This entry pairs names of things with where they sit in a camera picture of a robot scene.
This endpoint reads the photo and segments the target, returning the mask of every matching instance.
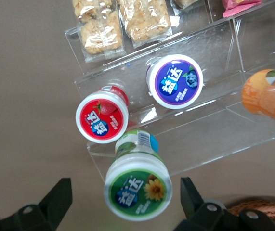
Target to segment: acrylic shelf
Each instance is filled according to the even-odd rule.
[[[184,29],[181,20],[178,35],[137,51],[129,47],[128,55],[104,64],[84,63],[85,75],[75,81],[82,98],[92,89],[121,85],[130,100],[134,128],[155,135],[171,175],[275,139],[275,121],[249,113],[241,102],[243,84],[253,73],[275,69],[275,0],[219,20],[213,19],[215,3],[209,0],[192,9],[201,15],[198,27]],[[70,33],[74,29],[66,35],[78,59],[77,42],[70,41]],[[145,79],[148,60],[175,53],[193,58],[204,76],[201,95],[182,110],[157,104]],[[88,143],[103,179],[115,158],[114,147],[115,143]]]

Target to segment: plastic wrapper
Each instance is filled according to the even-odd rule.
[[[125,55],[116,0],[73,0],[86,62]]]
[[[193,7],[195,2],[203,2],[201,0],[170,0],[170,4],[174,10],[175,15],[181,14],[184,10],[189,10],[189,7]]]
[[[261,3],[262,0],[223,0],[223,6],[226,9],[223,17],[233,16]]]
[[[165,0],[118,0],[126,33],[134,48],[172,35]]]

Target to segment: barcode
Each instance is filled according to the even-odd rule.
[[[139,131],[138,132],[138,141],[139,141],[140,145],[151,148],[150,134]]]

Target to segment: sunflower image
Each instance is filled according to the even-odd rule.
[[[144,191],[147,199],[160,201],[164,198],[164,186],[159,179],[149,180]]]

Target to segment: blueberry image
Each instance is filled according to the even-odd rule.
[[[189,87],[196,88],[198,86],[198,78],[195,70],[189,71],[185,79]]]

